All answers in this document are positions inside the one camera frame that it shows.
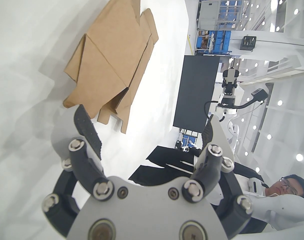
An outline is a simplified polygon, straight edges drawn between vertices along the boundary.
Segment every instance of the black box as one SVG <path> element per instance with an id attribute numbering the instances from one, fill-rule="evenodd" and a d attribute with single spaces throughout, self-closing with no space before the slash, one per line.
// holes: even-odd
<path id="1" fill-rule="evenodd" d="M 255 48 L 256 36 L 244 36 L 241 42 L 240 50 L 252 51 Z"/>

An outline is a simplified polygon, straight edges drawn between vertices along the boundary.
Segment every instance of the screw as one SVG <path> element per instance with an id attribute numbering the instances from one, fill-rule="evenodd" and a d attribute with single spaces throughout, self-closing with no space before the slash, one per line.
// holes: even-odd
<path id="1" fill-rule="evenodd" d="M 55 193 L 47 195 L 42 202 L 42 210 L 47 213 L 51 208 L 58 204 L 59 198 Z"/>
<path id="2" fill-rule="evenodd" d="M 114 192 L 114 185 L 109 180 L 106 182 L 96 183 L 93 187 L 92 195 L 95 199 L 99 201 L 105 201 L 112 197 Z"/>
<path id="3" fill-rule="evenodd" d="M 188 187 L 188 192 L 190 193 L 191 196 L 199 196 L 200 195 L 200 190 L 197 186 L 197 184 L 191 183 Z"/>
<path id="4" fill-rule="evenodd" d="M 224 173 L 229 173 L 232 170 L 234 170 L 233 161 L 230 158 L 224 156 L 223 161 L 222 161 L 221 171 L 224 172 Z"/>
<path id="5" fill-rule="evenodd" d="M 72 142 L 71 142 L 71 147 L 74 148 L 74 149 L 77 149 L 79 148 L 81 145 L 81 142 L 77 139 L 74 139 Z"/>
<path id="6" fill-rule="evenodd" d="M 63 164 L 65 167 L 69 167 L 71 165 L 71 159 L 68 158 L 68 159 L 63 160 Z"/>
<path id="7" fill-rule="evenodd" d="M 223 164 L 228 168 L 230 168 L 232 166 L 231 161 L 228 160 L 227 158 L 223 159 Z"/>
<path id="8" fill-rule="evenodd" d="M 77 150 L 81 149 L 83 147 L 83 145 L 84 145 L 83 140 L 73 139 L 69 143 L 69 150 L 70 151 L 77 151 Z"/>
<path id="9" fill-rule="evenodd" d="M 196 203 L 196 202 L 199 202 L 202 200 L 203 189 L 197 181 L 195 181 L 193 179 L 186 181 L 183 184 L 183 189 L 188 191 L 188 194 L 183 193 L 183 197 L 187 201 L 191 202 L 191 200 L 192 200 L 193 202 Z"/>
<path id="10" fill-rule="evenodd" d="M 214 155 L 214 156 L 216 156 L 216 157 L 220 157 L 221 155 L 222 155 L 222 148 L 221 147 L 219 147 L 218 145 L 209 145 L 208 146 L 208 151 L 212 154 L 212 155 Z"/>
<path id="11" fill-rule="evenodd" d="M 99 194 L 99 195 L 107 194 L 107 192 L 109 191 L 109 187 L 106 182 L 102 182 L 102 183 L 99 183 L 96 191 L 97 191 L 97 194 Z"/>
<path id="12" fill-rule="evenodd" d="M 240 195 L 237 198 L 237 203 L 241 205 L 241 207 L 246 211 L 248 215 L 252 213 L 252 202 L 248 197 Z"/>
<path id="13" fill-rule="evenodd" d="M 120 199 L 125 199 L 127 197 L 127 195 L 129 194 L 129 190 L 127 187 L 120 187 L 118 190 L 117 190 L 117 196 L 120 198 Z"/>
<path id="14" fill-rule="evenodd" d="M 71 159 L 67 158 L 67 159 L 63 160 L 61 165 L 64 170 L 72 171 Z"/>
<path id="15" fill-rule="evenodd" d="M 179 197 L 179 191 L 176 188 L 170 188 L 168 191 L 170 199 L 176 200 Z"/>

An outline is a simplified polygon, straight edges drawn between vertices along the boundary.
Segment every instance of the hex bolt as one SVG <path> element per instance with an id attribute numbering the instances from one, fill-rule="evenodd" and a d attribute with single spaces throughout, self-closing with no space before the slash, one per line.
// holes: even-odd
<path id="1" fill-rule="evenodd" d="M 70 151 L 78 151 L 79 149 L 81 149 L 84 145 L 84 141 L 83 140 L 79 140 L 79 139 L 73 139 L 70 143 L 69 143 L 69 150 Z"/>
<path id="2" fill-rule="evenodd" d="M 228 168 L 230 168 L 232 166 L 231 161 L 228 160 L 227 158 L 223 159 L 223 164 Z"/>
<path id="3" fill-rule="evenodd" d="M 248 197 L 240 195 L 237 198 L 237 203 L 246 211 L 248 215 L 252 213 L 252 202 Z"/>
<path id="4" fill-rule="evenodd" d="M 208 145 L 208 151 L 216 157 L 220 157 L 223 154 L 222 148 L 218 145 Z"/>
<path id="5" fill-rule="evenodd" d="M 98 185 L 96 191 L 99 195 L 107 194 L 107 192 L 109 191 L 109 187 L 106 182 L 102 182 Z"/>
<path id="6" fill-rule="evenodd" d="M 189 197 L 186 198 L 186 195 L 183 193 L 183 197 L 187 200 L 190 201 L 192 200 L 193 202 L 197 203 L 202 200 L 203 198 L 203 189 L 202 186 L 194 179 L 190 179 L 186 181 L 183 184 L 183 189 L 187 190 L 188 194 L 192 196 L 190 199 Z"/>
<path id="7" fill-rule="evenodd" d="M 199 196 L 201 193 L 198 186 L 194 183 L 191 183 L 189 185 L 188 192 L 190 193 L 191 196 Z"/>
<path id="8" fill-rule="evenodd" d="M 109 180 L 106 182 L 96 183 L 93 187 L 93 197 L 99 201 L 104 201 L 111 198 L 114 192 L 114 185 Z"/>
<path id="9" fill-rule="evenodd" d="M 71 159 L 68 158 L 68 159 L 63 160 L 63 165 L 64 165 L 65 167 L 71 166 Z"/>
<path id="10" fill-rule="evenodd" d="M 55 193 L 47 195 L 42 202 L 42 210 L 47 213 L 51 208 L 53 208 L 59 202 L 59 197 Z"/>
<path id="11" fill-rule="evenodd" d="M 81 145 L 81 142 L 77 139 L 74 139 L 72 142 L 71 142 L 71 147 L 74 148 L 74 149 L 77 149 L 79 148 Z"/>
<path id="12" fill-rule="evenodd" d="M 224 156 L 222 160 L 221 171 L 224 173 L 229 173 L 232 170 L 234 170 L 234 162 L 230 158 Z"/>

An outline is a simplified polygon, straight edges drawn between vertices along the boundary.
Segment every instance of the ceiling light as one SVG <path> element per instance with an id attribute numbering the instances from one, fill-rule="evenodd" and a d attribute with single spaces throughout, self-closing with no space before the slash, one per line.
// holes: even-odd
<path id="1" fill-rule="evenodd" d="M 297 161 L 302 161 L 303 160 L 303 155 L 297 154 L 295 158 L 296 158 Z"/>

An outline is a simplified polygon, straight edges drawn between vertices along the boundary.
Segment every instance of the white robotic arm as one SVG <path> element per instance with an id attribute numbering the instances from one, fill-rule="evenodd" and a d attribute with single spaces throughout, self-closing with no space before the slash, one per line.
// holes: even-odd
<path id="1" fill-rule="evenodd" d="M 276 197 L 248 197 L 253 203 L 252 217 L 269 223 L 277 231 L 304 222 L 304 199 L 300 196 L 285 194 Z"/>

